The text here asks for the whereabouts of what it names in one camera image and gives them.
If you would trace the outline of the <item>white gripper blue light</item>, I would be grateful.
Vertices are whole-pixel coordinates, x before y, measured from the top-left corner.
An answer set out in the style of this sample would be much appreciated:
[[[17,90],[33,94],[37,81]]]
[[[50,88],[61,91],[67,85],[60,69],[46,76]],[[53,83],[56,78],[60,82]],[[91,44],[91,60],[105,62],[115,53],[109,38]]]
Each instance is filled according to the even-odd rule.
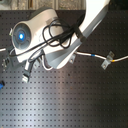
[[[31,18],[27,21],[17,23],[12,31],[12,43],[15,48],[15,53],[19,62],[27,60],[35,50],[27,52],[30,48],[43,43],[45,36],[46,39],[62,33],[62,28],[53,26],[50,31],[43,28],[49,25],[53,20],[57,19],[57,13],[52,8],[40,8],[36,10]],[[40,59],[34,61],[33,67],[37,69],[40,65]]]

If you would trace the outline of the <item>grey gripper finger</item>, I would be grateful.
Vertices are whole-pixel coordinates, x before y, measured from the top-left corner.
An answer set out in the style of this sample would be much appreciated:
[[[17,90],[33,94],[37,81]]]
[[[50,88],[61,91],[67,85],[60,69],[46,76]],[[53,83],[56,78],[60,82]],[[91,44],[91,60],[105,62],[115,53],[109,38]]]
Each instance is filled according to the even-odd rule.
[[[22,75],[23,82],[29,82],[30,72],[31,72],[31,64],[27,61]]]

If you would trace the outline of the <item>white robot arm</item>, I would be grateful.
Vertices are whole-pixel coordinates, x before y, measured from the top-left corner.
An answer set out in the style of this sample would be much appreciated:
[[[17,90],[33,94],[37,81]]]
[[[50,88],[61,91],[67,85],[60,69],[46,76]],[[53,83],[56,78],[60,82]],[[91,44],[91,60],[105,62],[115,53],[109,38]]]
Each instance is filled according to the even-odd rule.
[[[47,70],[65,66],[102,21],[109,1],[85,0],[85,14],[72,26],[48,7],[36,10],[29,20],[18,22],[12,30],[12,44],[18,62],[26,62],[22,80],[29,81],[37,59]]]

